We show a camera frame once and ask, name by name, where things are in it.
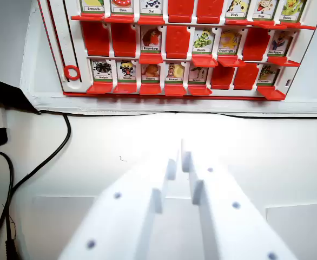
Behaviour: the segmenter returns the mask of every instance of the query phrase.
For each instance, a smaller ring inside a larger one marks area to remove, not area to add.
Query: white table surface
[[[271,206],[317,203],[317,120],[197,113],[69,119],[66,147],[18,190],[11,205],[24,259],[56,259],[93,197],[150,151],[164,151],[179,138],[214,147],[263,216]],[[67,129],[61,115],[8,110],[7,121],[9,141],[0,151],[13,160],[18,182],[57,148]],[[0,214],[8,180],[0,158]],[[178,183],[169,195],[189,197]],[[4,240],[0,259],[5,259]]]

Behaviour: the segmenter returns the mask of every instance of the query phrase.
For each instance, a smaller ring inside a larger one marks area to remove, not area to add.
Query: screw hole
[[[240,209],[239,202],[233,202],[232,207],[235,208],[235,209]]]
[[[90,240],[88,243],[87,243],[87,248],[88,249],[92,249],[94,248],[96,245],[95,241],[94,240]]]
[[[121,198],[121,193],[120,192],[116,192],[115,194],[114,194],[114,198],[115,199],[119,199],[119,198]]]
[[[268,254],[268,258],[270,259],[270,260],[277,260],[277,256],[276,256],[276,254],[274,254],[274,253],[269,253]]]

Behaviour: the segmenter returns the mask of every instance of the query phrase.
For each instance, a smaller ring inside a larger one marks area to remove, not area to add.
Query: cartoon spider picture
[[[131,73],[133,72],[133,65],[131,61],[121,61],[120,69],[124,76],[131,77]]]
[[[107,73],[108,75],[111,74],[110,64],[106,62],[94,61],[93,65],[94,65],[93,70],[96,70],[97,74],[99,73]]]

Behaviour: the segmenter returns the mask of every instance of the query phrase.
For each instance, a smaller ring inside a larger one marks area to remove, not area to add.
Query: name label
[[[142,50],[160,50],[160,47],[143,46]]]
[[[104,12],[103,6],[92,6],[92,7],[86,7],[84,6],[84,11],[92,11],[92,12]]]
[[[182,81],[181,77],[166,77],[167,81]]]
[[[259,83],[271,83],[272,80],[259,80]]]
[[[283,54],[283,50],[269,50],[268,54]]]
[[[111,76],[95,75],[95,78],[98,80],[111,80]]]
[[[253,18],[260,18],[260,19],[271,19],[272,15],[269,14],[254,14]]]
[[[227,12],[226,17],[245,17],[243,12]]]
[[[113,12],[133,12],[133,8],[113,7]]]
[[[235,53],[235,49],[219,49],[218,53]]]
[[[294,15],[281,15],[280,20],[290,20],[290,21],[296,21],[297,17]]]
[[[199,51],[199,52],[203,52],[203,53],[209,53],[210,52],[210,48],[193,48],[192,51]]]
[[[142,8],[142,13],[143,14],[161,14],[162,10],[161,9],[149,9],[149,8]]]

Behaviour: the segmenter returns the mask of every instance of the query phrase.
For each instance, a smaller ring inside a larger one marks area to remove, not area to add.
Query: cartoon character picture
[[[271,20],[277,2],[277,0],[259,0],[254,11],[253,19]]]
[[[190,65],[189,84],[205,84],[207,80],[208,68],[195,67]]]
[[[167,77],[174,77],[173,73],[174,73],[174,63],[170,63],[168,66],[168,74]]]
[[[182,83],[184,77],[184,67],[178,63],[166,64],[168,72],[166,76],[166,83]]]
[[[228,0],[226,18],[245,19],[249,0]]]
[[[210,28],[196,28],[194,34],[193,54],[210,54],[215,35]]]
[[[161,32],[157,27],[141,26],[142,52],[160,53],[161,51]]]
[[[112,0],[112,3],[117,5],[118,7],[128,7],[131,5],[131,0]]]
[[[235,55],[241,35],[235,30],[223,31],[220,38],[219,55]]]
[[[281,11],[280,20],[298,21],[303,12],[306,0],[286,0]]]
[[[112,81],[111,65],[105,60],[90,60],[95,81]]]
[[[136,82],[136,69],[130,60],[116,61],[119,82]]]
[[[131,61],[122,61],[120,64],[120,69],[122,70],[122,73],[124,76],[131,77],[131,73],[133,71],[133,64]]]
[[[277,31],[268,50],[268,56],[285,56],[292,39],[291,31]]]
[[[156,64],[142,64],[142,82],[160,83],[160,68]]]
[[[103,0],[80,0],[83,12],[100,13],[104,12]]]
[[[207,45],[210,45],[212,43],[211,40],[209,40],[209,36],[210,36],[210,31],[209,30],[204,30],[201,34],[201,36],[199,36],[197,34],[198,40],[196,40],[194,42],[194,47],[196,48],[200,48],[200,47],[205,47]]]
[[[113,14],[133,14],[133,0],[111,0],[111,12]]]
[[[141,0],[141,13],[145,15],[162,15],[162,0]]]
[[[260,73],[257,85],[274,85],[279,74],[279,66],[265,65]]]

